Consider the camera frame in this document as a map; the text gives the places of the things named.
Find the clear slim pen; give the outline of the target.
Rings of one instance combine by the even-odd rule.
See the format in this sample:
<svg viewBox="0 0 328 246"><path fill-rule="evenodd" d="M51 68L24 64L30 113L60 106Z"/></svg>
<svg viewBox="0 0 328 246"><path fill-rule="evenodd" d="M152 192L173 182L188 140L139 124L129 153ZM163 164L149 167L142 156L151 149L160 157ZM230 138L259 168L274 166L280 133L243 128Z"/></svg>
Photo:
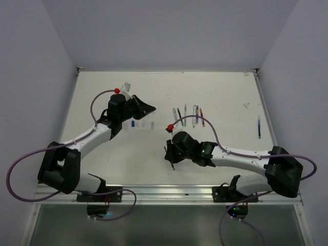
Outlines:
<svg viewBox="0 0 328 246"><path fill-rule="evenodd" d="M175 121L178 121L177 112L176 112L175 108L173 108L173 115L174 115Z"/></svg>

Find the clear grey pen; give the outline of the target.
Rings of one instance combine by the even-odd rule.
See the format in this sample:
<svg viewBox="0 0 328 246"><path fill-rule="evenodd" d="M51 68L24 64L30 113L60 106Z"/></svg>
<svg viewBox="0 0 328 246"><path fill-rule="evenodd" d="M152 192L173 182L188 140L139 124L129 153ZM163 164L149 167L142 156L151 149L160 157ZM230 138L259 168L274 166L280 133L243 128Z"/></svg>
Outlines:
<svg viewBox="0 0 328 246"><path fill-rule="evenodd" d="M183 111L183 116L187 116L187 104L184 105L184 111ZM187 120L186 118L183 119L184 127L187 126Z"/></svg>

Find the green barrel pen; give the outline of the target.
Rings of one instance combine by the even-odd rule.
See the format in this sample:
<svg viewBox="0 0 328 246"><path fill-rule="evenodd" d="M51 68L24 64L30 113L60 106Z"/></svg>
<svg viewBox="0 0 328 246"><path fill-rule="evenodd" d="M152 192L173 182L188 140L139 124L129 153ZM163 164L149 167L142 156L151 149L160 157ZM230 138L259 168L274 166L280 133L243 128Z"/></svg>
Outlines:
<svg viewBox="0 0 328 246"><path fill-rule="evenodd" d="M181 112L180 112L180 109L179 108L177 108L177 113L178 113L178 116L179 116L179 119L180 119L180 122L181 122L182 127L185 127L185 124L183 122L182 115L181 115Z"/></svg>

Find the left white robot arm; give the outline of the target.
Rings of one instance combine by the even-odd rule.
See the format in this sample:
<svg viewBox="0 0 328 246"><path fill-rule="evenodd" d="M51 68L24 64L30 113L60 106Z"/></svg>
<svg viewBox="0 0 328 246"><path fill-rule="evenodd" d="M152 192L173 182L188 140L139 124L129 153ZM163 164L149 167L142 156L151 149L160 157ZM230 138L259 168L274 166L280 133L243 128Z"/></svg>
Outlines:
<svg viewBox="0 0 328 246"><path fill-rule="evenodd" d="M155 110L154 106L141 101L136 95L112 95L90 132L63 144L55 141L49 144L38 181L65 194L78 191L88 193L95 201L103 200L107 194L105 180L82 173L82 159L98 146L112 140L121 131L123 122L131 118L140 120Z"/></svg>

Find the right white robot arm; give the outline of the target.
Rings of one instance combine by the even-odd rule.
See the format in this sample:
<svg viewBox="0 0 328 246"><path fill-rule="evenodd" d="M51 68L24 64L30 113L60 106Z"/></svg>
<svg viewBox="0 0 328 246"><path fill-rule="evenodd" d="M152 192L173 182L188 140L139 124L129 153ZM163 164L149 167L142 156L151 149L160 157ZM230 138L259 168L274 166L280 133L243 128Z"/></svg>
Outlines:
<svg viewBox="0 0 328 246"><path fill-rule="evenodd" d="M165 160L172 164L188 159L201 167L250 171L250 175L233 177L228 195L234 201L267 191L288 198L297 197L303 166L281 147L274 146L270 151L262 152L220 148L214 142L198 142L185 131L174 134L166 144Z"/></svg>

